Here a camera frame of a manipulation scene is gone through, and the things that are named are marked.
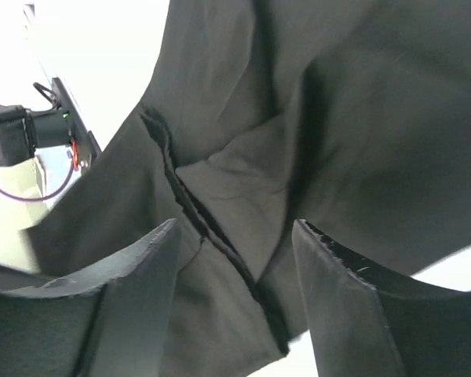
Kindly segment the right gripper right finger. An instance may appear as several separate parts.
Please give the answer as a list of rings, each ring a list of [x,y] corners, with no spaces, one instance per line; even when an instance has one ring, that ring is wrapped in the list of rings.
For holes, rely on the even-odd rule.
[[[292,231],[321,376],[471,376],[471,291],[387,269],[305,220]]]

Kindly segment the black long sleeve shirt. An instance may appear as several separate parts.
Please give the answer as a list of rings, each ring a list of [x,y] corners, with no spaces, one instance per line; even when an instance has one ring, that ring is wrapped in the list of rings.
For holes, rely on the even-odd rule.
[[[298,218],[404,274],[470,245],[471,1],[172,1],[143,97],[27,233],[64,276],[171,218],[164,376],[287,354]]]

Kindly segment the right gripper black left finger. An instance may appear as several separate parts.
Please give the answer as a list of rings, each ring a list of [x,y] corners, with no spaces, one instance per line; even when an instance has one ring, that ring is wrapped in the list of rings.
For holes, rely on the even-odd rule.
[[[59,278],[0,265],[0,376],[157,376],[180,241],[169,220]]]

